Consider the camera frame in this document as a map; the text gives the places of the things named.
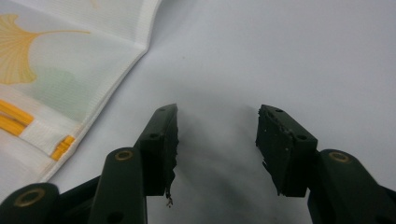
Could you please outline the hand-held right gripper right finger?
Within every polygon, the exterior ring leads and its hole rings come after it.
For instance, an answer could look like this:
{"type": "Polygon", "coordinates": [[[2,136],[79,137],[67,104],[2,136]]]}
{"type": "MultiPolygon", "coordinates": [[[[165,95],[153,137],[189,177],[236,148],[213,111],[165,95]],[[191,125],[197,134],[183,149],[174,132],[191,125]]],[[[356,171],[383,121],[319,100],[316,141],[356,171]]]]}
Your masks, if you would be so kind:
{"type": "Polygon", "coordinates": [[[256,146],[278,194],[304,197],[318,139],[283,109],[262,105],[256,146]]]}

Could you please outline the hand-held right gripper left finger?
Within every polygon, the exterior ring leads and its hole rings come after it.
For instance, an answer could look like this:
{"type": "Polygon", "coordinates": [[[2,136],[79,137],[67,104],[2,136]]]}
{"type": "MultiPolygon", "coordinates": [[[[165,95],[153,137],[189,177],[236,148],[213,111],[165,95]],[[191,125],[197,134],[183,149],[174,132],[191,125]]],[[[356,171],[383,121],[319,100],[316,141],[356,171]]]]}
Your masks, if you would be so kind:
{"type": "Polygon", "coordinates": [[[177,105],[155,110],[144,131],[134,144],[140,151],[146,196],[165,196],[173,205],[171,186],[177,166],[177,105]]]}

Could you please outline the white leaf-patterned cloth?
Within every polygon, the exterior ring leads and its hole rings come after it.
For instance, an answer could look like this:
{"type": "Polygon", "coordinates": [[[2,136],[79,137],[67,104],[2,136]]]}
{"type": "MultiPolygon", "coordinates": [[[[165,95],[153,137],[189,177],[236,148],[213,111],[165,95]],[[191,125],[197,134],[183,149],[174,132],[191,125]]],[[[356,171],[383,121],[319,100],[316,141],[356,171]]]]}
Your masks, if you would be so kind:
{"type": "Polygon", "coordinates": [[[163,0],[0,0],[0,203],[48,181],[148,51],[163,0]]]}

